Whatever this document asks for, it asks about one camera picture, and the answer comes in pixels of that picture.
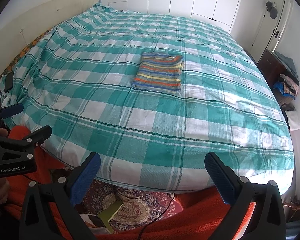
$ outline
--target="hand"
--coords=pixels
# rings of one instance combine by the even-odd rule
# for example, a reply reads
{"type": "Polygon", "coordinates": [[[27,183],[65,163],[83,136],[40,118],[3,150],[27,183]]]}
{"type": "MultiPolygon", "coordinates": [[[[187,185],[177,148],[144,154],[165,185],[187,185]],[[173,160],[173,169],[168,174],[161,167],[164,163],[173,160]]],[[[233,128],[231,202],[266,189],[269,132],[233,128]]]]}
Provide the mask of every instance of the hand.
{"type": "MultiPolygon", "coordinates": [[[[8,131],[0,128],[0,136],[7,137],[8,131]]],[[[0,178],[0,204],[6,203],[10,184],[6,178],[0,178]]]]}

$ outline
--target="headboard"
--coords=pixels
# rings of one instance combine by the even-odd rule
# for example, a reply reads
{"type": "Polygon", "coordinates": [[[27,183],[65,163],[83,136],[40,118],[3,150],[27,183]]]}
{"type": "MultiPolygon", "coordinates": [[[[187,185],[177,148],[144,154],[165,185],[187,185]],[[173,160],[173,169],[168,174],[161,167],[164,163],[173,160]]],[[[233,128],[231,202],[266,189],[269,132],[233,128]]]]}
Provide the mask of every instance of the headboard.
{"type": "Polygon", "coordinates": [[[0,30],[0,74],[23,48],[53,26],[80,14],[96,0],[52,0],[21,14],[0,30]]]}

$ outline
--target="phone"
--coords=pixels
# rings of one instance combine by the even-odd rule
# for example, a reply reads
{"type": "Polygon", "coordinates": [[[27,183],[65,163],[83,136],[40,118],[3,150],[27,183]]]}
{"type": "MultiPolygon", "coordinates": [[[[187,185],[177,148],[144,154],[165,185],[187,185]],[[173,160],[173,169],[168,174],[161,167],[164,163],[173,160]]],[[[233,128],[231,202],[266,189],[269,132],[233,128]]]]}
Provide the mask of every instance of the phone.
{"type": "Polygon", "coordinates": [[[6,76],[4,83],[4,92],[8,92],[13,87],[13,71],[6,76]]]}

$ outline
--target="bedspread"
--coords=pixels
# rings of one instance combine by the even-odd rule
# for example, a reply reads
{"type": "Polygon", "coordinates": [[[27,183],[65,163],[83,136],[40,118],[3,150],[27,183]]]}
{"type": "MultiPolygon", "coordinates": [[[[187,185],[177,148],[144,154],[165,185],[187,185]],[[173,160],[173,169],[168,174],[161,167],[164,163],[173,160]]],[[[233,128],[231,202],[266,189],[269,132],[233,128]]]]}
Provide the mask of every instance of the bedspread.
{"type": "Polygon", "coordinates": [[[100,154],[97,179],[141,190],[189,192],[212,186],[214,151],[251,182],[290,186],[288,127],[263,76],[221,28],[184,17],[95,5],[55,26],[14,66],[2,105],[21,102],[9,127],[45,125],[42,145],[69,166],[100,154]],[[135,90],[143,52],[184,57],[181,94],[135,90]]]}

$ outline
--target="patterned rug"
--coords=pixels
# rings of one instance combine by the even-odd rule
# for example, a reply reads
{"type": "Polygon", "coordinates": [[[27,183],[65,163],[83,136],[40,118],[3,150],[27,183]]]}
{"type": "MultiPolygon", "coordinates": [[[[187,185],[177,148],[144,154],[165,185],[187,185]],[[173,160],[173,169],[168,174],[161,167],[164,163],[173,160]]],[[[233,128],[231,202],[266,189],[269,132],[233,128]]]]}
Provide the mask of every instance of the patterned rug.
{"type": "MultiPolygon", "coordinates": [[[[164,192],[126,189],[94,180],[82,204],[89,213],[99,214],[116,200],[122,200],[123,206],[110,221],[114,231],[122,231],[134,229],[155,220],[167,208],[172,197],[173,194],[164,192]]],[[[180,204],[173,200],[169,209],[159,220],[181,211],[180,204]]]]}

